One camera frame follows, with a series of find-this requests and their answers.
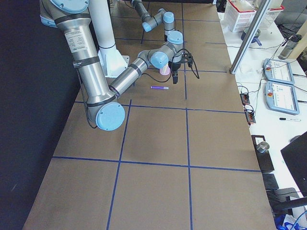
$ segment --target blue tape grid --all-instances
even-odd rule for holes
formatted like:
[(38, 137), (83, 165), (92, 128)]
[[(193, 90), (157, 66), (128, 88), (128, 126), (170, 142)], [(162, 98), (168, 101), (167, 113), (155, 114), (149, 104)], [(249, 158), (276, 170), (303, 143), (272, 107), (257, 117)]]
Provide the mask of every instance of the blue tape grid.
[[(97, 158), (84, 158), (84, 157), (65, 157), (65, 156), (53, 156), (54, 159), (64, 160), (76, 160), (76, 161), (101, 161), (101, 162), (113, 162), (119, 163), (119, 160), (109, 159), (97, 159)], [(222, 168), (222, 167), (210, 167), (201, 165), (184, 165), (184, 164), (166, 164), (166, 163), (155, 163), (155, 162), (142, 162), (142, 161), (120, 161), (120, 164), (142, 164), (142, 165), (155, 165), (155, 166), (166, 166), (166, 167), (179, 167), (179, 168), (191, 168), (191, 169), (211, 169), (211, 170), (224, 170), (224, 171), (237, 171), (237, 172), (250, 172), (260, 173), (260, 170), (254, 169), (236, 169), (236, 168)]]
[(115, 182), (114, 182), (114, 188), (113, 188), (113, 194), (112, 194), (112, 199), (111, 199), (110, 211), (109, 211), (109, 216), (108, 216), (107, 225), (106, 225), (106, 229), (107, 229), (107, 230), (108, 230), (109, 227), (110, 227), (110, 221), (111, 221), (111, 215), (112, 215), (113, 202), (114, 202), (114, 197), (115, 197), (115, 192), (116, 192), (116, 186), (117, 186), (117, 181), (118, 181), (118, 174), (119, 174), (119, 169), (120, 169), (121, 156), (122, 156), (123, 149), (124, 149), (124, 143), (125, 143), (125, 138), (126, 138), (127, 126), (128, 126), (128, 122), (129, 122), (130, 109), (131, 109), (131, 106), (129, 106), (129, 109), (128, 109), (128, 114), (127, 114), (127, 120), (126, 120), (126, 125), (125, 125), (125, 131), (124, 131), (123, 141), (122, 141), (122, 143), (121, 143), (121, 149), (120, 149), (120, 155), (119, 155), (119, 160), (118, 160), (118, 167), (117, 167), (117, 172), (116, 172), (116, 177), (115, 177)]
[[(183, 3), (181, 3), (181, 13), (182, 13), (182, 34), (183, 34), (183, 40), (184, 40), (184, 21), (200, 21), (200, 22), (219, 22), (219, 21), (212, 21), (212, 20), (185, 20), (184, 19), (184, 11), (183, 11)], [(138, 17), (114, 17), (114, 18), (135, 18), (139, 19)], [(128, 39), (128, 38), (116, 38), (116, 39), (121, 39), (121, 40), (138, 40), (143, 43), (143, 41), (161, 41), (164, 42), (164, 40), (148, 40), (144, 39), (144, 31), (142, 33), (142, 38), (141, 39)], [(220, 43), (215, 43), (215, 42), (207, 42), (208, 44), (220, 44)], [(184, 64), (184, 69), (183, 70), (178, 70), (178, 71), (183, 71), (184, 72), (184, 82), (185, 82), (185, 99), (188, 98), (188, 93), (187, 93), (187, 77), (186, 77), (186, 72), (191, 71), (186, 69), (186, 64)], [(226, 73), (226, 71), (211, 71), (211, 70), (199, 70), (199, 72), (216, 72), (216, 73)], [(123, 104), (123, 106), (129, 107), (128, 109), (128, 114), (127, 114), (127, 120), (125, 124), (125, 130), (124, 130), (124, 135), (123, 135), (123, 140), (121, 144), (121, 150), (120, 150), (120, 155), (119, 155), (119, 160), (108, 160), (108, 159), (93, 159), (93, 158), (80, 158), (80, 157), (63, 157), (63, 156), (53, 156), (55, 159), (67, 159), (67, 160), (82, 160), (82, 161), (103, 161), (103, 162), (114, 162), (118, 164), (117, 167), (117, 172), (116, 172), (116, 178), (114, 182), (114, 187), (113, 187), (113, 193), (112, 193), (112, 199), (111, 199), (111, 204), (110, 204), (110, 209), (109, 209), (109, 215), (108, 215), (108, 221), (107, 221), (107, 227), (106, 230), (109, 230), (110, 227), (110, 221), (111, 221), (111, 216), (112, 216), (112, 209), (113, 209), (113, 203), (115, 199), (115, 193), (116, 193), (116, 187), (117, 187), (117, 181), (118, 181), (118, 175), (119, 175), (119, 170), (121, 164), (142, 164), (142, 165), (156, 165), (156, 166), (167, 166), (167, 167), (183, 167), (188, 169), (188, 179), (189, 179), (189, 213), (190, 213), (190, 230), (193, 230), (193, 212), (192, 212), (192, 190), (191, 190), (191, 173), (190, 169), (191, 168), (198, 168), (198, 169), (210, 169), (210, 170), (226, 170), (226, 171), (240, 171), (240, 172), (256, 172), (259, 173), (261, 172), (260, 170), (249, 170), (249, 169), (235, 169), (235, 168), (221, 168), (221, 167), (207, 167), (207, 166), (197, 166), (197, 165), (191, 165), (190, 164), (190, 152), (189, 152), (189, 111), (207, 111), (207, 112), (218, 112), (218, 113), (236, 113), (236, 114), (243, 114), (243, 112), (236, 112), (236, 111), (219, 111), (219, 110), (208, 110), (208, 109), (191, 109), (191, 108), (174, 108), (174, 107), (158, 107), (158, 106), (145, 106), (145, 105), (132, 105), (132, 100), (130, 100), (129, 105)], [(159, 109), (177, 109), (177, 110), (185, 110), (186, 111), (186, 128), (187, 128), (187, 158), (188, 158), (188, 164), (187, 165), (179, 165), (179, 164), (165, 164), (165, 163), (153, 163), (153, 162), (140, 162), (140, 161), (122, 161), (122, 153), (123, 153), (123, 147), (125, 143), (125, 138), (126, 138), (126, 132), (127, 132), (127, 126), (129, 122), (129, 115), (130, 115), (130, 109), (131, 107), (140, 107), (140, 108), (159, 108)]]

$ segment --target black wall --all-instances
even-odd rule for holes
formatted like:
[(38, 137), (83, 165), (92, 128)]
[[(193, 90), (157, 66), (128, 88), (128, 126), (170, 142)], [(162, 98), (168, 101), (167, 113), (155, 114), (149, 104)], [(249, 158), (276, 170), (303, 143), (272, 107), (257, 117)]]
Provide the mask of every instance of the black wall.
[(66, 40), (39, 2), (1, 1), (0, 230), (28, 216), (78, 93)]

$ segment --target purple marker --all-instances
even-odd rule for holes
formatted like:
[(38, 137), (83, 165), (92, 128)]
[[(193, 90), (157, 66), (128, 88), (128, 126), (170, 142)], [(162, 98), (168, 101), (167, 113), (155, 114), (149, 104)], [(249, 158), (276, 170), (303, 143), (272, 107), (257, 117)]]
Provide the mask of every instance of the purple marker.
[(154, 86), (154, 85), (152, 85), (150, 88), (155, 89), (155, 90), (168, 90), (167, 86)]

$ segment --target light blue joint cap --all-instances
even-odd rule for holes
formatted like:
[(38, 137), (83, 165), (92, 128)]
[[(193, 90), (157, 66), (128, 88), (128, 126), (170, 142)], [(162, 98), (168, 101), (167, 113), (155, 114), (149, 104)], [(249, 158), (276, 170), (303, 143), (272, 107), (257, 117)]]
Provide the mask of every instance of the light blue joint cap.
[(54, 28), (57, 27), (56, 24), (55, 24), (55, 22), (54, 22), (54, 20), (45, 18), (45, 17), (43, 17), (42, 15), (40, 15), (40, 21), (42, 22), (43, 25), (50, 26), (50, 27), (54, 27)]
[(172, 12), (166, 12), (165, 14), (163, 14), (163, 21), (165, 23), (172, 23), (174, 22), (175, 18), (174, 18), (174, 14)]
[(168, 63), (168, 57), (165, 53), (157, 51), (150, 58), (150, 62), (156, 68), (161, 69)]
[(167, 36), (167, 41), (173, 44), (182, 44), (183, 43), (182, 33), (176, 30), (171, 31)]
[(81, 13), (88, 7), (90, 0), (50, 0), (53, 5), (67, 13)]
[(121, 104), (110, 102), (102, 106), (96, 115), (97, 126), (105, 131), (113, 131), (125, 120), (125, 110)]
[(151, 26), (147, 22), (143, 22), (142, 26), (143, 26), (145, 32), (149, 32), (149, 31), (152, 30)]

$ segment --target metal cylinder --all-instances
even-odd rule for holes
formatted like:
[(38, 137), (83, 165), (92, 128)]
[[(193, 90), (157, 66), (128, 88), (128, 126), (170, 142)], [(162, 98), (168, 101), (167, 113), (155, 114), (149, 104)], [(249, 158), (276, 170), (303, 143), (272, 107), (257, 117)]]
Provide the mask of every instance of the metal cylinder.
[(88, 9), (99, 46), (102, 48), (115, 46), (107, 0), (90, 0)]
[(136, 10), (138, 15), (141, 17), (142, 22), (145, 21), (145, 18), (151, 17), (149, 12), (145, 9), (141, 0), (132, 0), (131, 5)]
[(132, 62), (131, 65), (110, 84), (110, 88), (115, 91), (116, 97), (119, 98), (146, 70), (147, 64), (141, 58), (137, 58)]
[[(91, 19), (82, 15), (81, 18), (78, 17), (71, 15), (59, 18), (57, 27), (63, 31), (74, 61), (90, 60), (98, 56), (88, 27)], [(115, 98), (108, 87), (99, 61), (80, 66), (78, 71), (88, 94), (88, 106), (100, 105)]]

